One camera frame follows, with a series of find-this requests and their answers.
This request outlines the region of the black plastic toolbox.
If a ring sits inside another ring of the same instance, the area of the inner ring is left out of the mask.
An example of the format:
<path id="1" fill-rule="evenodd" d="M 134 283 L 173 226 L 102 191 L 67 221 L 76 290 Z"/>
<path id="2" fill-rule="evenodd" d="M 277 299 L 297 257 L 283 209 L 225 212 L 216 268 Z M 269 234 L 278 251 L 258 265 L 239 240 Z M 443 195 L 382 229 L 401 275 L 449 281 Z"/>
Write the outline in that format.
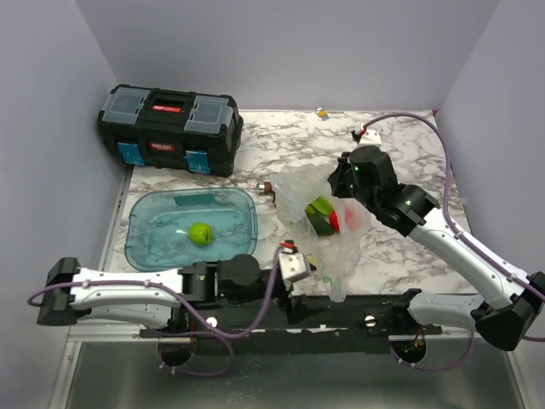
<path id="1" fill-rule="evenodd" d="M 125 164 L 229 177 L 244 120 L 230 95 L 119 84 L 98 113 L 103 143 Z"/>

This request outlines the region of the red fake fruit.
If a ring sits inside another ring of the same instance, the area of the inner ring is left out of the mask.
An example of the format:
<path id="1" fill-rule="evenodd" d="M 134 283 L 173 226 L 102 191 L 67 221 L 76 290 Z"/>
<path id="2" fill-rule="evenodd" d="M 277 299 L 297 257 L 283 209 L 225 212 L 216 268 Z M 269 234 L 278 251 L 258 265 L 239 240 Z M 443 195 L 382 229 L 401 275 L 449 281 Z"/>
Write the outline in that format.
<path id="1" fill-rule="evenodd" d="M 344 210 L 344 222 L 346 227 L 353 232 L 360 229 L 363 224 L 361 216 L 351 208 L 346 208 Z M 339 233 L 341 231 L 341 224 L 339 223 L 339 219 L 335 211 L 329 215 L 329 224 L 335 233 Z"/>

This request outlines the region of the dark green fake avocado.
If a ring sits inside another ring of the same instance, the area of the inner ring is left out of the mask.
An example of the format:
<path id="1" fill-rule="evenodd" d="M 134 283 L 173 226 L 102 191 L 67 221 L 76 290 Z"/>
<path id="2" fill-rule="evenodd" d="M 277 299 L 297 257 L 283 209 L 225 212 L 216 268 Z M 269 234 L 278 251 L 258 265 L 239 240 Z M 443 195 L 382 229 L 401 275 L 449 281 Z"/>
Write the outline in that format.
<path id="1" fill-rule="evenodd" d="M 319 237 L 329 237 L 336 233 L 335 229 L 321 215 L 311 214 L 307 218 Z"/>

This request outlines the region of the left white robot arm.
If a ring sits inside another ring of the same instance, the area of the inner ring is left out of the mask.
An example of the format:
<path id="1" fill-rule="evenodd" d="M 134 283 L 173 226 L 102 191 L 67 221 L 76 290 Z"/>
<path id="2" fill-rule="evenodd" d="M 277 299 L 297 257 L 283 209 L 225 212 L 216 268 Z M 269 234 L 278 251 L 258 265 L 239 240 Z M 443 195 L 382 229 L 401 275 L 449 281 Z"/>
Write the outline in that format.
<path id="1" fill-rule="evenodd" d="M 182 335 L 195 312 L 260 302 L 261 319 L 273 299 L 285 300 L 294 283 L 315 265 L 299 252 L 280 251 L 271 269 L 248 254 L 230 260 L 195 262 L 185 268 L 148 273 L 112 273 L 84 268 L 74 257 L 50 270 L 38 309 L 43 326 L 72 326 L 80 320 L 111 320 Z"/>

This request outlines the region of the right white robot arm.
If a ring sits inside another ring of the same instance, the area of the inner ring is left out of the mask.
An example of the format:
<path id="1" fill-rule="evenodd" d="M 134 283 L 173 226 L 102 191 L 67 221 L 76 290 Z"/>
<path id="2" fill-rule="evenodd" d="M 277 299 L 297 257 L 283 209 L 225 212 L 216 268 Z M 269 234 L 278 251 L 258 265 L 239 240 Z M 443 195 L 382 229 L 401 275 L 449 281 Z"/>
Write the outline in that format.
<path id="1" fill-rule="evenodd" d="M 378 222 L 426 247 L 477 291 L 421 291 L 392 312 L 397 331 L 409 334 L 421 325 L 446 325 L 475 331 L 504 351 L 517 348 L 544 305 L 542 272 L 528 274 L 501 259 L 449 219 L 431 194 L 400 183 L 389 155 L 379 147 L 343 153 L 328 183 L 335 197 L 355 199 Z"/>

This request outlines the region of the small yellow blue object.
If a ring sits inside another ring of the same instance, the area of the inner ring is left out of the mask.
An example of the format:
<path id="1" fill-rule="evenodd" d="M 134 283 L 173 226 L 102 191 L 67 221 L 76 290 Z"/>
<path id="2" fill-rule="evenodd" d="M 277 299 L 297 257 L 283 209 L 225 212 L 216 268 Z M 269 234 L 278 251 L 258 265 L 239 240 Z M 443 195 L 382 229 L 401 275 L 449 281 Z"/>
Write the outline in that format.
<path id="1" fill-rule="evenodd" d="M 329 114 L 326 110 L 324 110 L 322 107 L 318 108 L 316 110 L 317 116 L 321 118 L 322 120 L 328 120 Z"/>

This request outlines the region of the translucent white plastic bag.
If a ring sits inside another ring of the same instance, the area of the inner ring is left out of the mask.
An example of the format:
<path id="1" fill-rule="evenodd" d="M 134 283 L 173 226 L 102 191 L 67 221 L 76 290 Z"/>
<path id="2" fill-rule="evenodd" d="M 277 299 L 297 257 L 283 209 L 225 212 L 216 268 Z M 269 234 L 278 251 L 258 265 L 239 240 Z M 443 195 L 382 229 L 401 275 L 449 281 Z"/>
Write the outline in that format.
<path id="1" fill-rule="evenodd" d="M 330 164 L 285 165 L 273 174 L 276 215 L 299 250 L 317 268 L 313 274 L 333 302 L 342 302 L 348 294 L 348 281 L 355 275 L 362 255 L 361 239 L 370 229 L 370 213 L 355 199 L 339 199 L 331 194 L 328 177 Z M 318 196 L 327 198 L 337 213 L 341 231 L 319 237 L 307 218 L 305 209 Z M 344 210 L 351 208 L 362 218 L 362 227 L 350 231 L 344 222 Z"/>

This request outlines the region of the green fake fruit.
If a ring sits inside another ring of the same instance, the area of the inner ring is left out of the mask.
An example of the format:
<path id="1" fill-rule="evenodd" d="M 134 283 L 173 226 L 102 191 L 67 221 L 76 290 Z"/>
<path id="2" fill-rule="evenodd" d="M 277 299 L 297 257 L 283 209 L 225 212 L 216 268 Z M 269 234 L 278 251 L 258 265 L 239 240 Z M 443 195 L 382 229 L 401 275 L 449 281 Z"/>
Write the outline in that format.
<path id="1" fill-rule="evenodd" d="M 332 203 L 323 196 L 318 196 L 305 209 L 307 215 L 321 215 L 326 217 L 329 217 L 334 211 Z"/>
<path id="2" fill-rule="evenodd" d="M 193 223 L 187 231 L 189 240 L 196 246 L 207 246 L 213 240 L 212 228 L 204 222 Z"/>

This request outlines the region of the teal transparent plastic tray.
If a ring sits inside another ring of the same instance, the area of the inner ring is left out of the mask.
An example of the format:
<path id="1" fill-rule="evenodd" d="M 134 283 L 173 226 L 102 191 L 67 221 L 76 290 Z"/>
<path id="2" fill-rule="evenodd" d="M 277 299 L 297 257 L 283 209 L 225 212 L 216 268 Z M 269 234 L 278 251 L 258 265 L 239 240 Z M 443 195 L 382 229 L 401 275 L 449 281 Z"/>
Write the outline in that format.
<path id="1" fill-rule="evenodd" d="M 211 226 L 213 240 L 194 245 L 187 236 L 196 222 Z M 258 239 L 254 200 L 235 187 L 209 187 L 149 193 L 129 213 L 124 255 L 138 271 L 182 268 L 195 262 L 252 254 Z"/>

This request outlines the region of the black metal base rail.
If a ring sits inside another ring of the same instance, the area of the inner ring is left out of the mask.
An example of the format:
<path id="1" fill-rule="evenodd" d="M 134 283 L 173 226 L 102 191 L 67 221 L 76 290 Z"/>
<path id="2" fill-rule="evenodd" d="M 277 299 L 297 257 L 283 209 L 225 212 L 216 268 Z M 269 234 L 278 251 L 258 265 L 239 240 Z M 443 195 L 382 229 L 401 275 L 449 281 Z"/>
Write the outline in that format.
<path id="1" fill-rule="evenodd" d="M 409 300 L 416 295 L 348 296 L 344 302 L 331 302 L 326 296 L 306 297 L 306 305 L 315 311 L 300 323 L 289 325 L 284 312 L 273 299 L 260 324 L 244 338 L 231 339 L 235 354 L 388 354 L 390 337 L 401 337 L 402 347 L 421 355 L 426 349 L 424 335 L 441 334 L 440 326 L 417 324 L 406 311 Z M 198 312 L 205 319 L 215 319 L 216 329 L 240 333 L 257 318 L 261 300 L 234 303 L 221 300 L 200 305 Z M 224 351 L 211 331 L 197 321 L 185 308 L 175 309 L 167 325 L 158 330 L 141 330 L 144 338 L 159 337 L 163 343 L 174 344 L 176 337 L 189 337 L 197 354 L 219 355 Z"/>

